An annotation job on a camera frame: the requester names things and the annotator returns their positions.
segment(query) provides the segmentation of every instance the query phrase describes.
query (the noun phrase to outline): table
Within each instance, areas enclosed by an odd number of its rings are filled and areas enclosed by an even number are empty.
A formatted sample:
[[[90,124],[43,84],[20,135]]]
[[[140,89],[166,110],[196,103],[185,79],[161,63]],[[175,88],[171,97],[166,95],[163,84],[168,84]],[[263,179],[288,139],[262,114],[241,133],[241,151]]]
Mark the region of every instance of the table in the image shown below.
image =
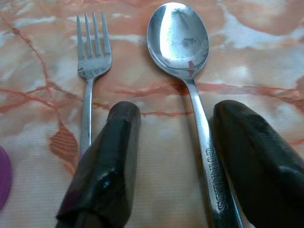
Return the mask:
[[[94,86],[93,138],[115,103],[134,102],[142,113],[126,227],[207,227],[189,95],[156,67],[146,47],[149,18],[165,2],[1,1],[0,145],[11,159],[13,185],[0,227],[56,223],[79,158],[85,82],[76,70],[76,15],[92,11],[105,13],[113,54],[110,72]],[[209,33],[210,57],[197,79],[208,117],[221,100],[243,102],[304,157],[304,1],[182,2]]]

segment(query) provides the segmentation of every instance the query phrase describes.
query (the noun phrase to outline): fork handle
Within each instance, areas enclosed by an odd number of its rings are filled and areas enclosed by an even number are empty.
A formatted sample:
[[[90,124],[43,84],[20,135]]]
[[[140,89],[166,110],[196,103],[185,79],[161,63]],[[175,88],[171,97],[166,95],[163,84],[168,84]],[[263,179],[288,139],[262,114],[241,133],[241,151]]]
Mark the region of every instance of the fork handle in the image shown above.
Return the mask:
[[[94,79],[88,79],[85,84],[85,97],[82,106],[81,133],[80,133],[80,158],[91,146],[92,140],[92,94]]]

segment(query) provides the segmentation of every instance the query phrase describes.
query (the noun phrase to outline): orange marble pattern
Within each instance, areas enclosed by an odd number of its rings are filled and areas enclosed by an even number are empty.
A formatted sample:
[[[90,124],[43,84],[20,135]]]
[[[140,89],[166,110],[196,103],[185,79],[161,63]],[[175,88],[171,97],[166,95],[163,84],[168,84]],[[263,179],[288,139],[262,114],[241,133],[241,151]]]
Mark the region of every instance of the orange marble pattern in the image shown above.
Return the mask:
[[[134,102],[142,113],[126,227],[208,227],[189,96],[155,66],[146,48],[149,18],[165,2],[0,2],[0,145],[13,168],[0,227],[56,223],[79,157],[85,82],[76,70],[76,15],[92,11],[105,13],[113,52],[112,69],[94,86],[93,138],[116,102]],[[221,100],[243,102],[304,157],[304,1],[181,2],[200,14],[209,32],[210,58],[197,80],[208,117]]]

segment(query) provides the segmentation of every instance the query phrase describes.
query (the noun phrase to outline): spoon handle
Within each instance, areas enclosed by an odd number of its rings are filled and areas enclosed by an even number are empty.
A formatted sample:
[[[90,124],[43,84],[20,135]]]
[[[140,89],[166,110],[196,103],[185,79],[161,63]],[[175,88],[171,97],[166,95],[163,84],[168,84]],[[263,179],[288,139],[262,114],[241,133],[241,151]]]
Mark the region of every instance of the spoon handle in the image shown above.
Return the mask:
[[[219,154],[213,145],[211,130],[199,92],[193,79],[184,82],[192,102],[213,227],[242,228],[243,225],[230,192]]]

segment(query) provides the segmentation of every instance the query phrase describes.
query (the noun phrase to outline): spoon bowl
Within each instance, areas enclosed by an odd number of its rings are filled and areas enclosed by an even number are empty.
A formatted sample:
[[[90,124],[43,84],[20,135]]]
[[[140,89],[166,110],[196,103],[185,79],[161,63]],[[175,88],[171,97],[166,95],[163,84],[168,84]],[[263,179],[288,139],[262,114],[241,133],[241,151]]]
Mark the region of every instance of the spoon bowl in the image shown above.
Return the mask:
[[[209,41],[199,15],[181,3],[167,3],[152,15],[147,29],[148,50],[154,62],[181,80],[204,67]]]
[[[189,91],[213,227],[243,227],[194,82],[209,54],[203,22],[189,6],[176,2],[161,5],[149,21],[147,46],[154,62],[168,74],[182,80]]]

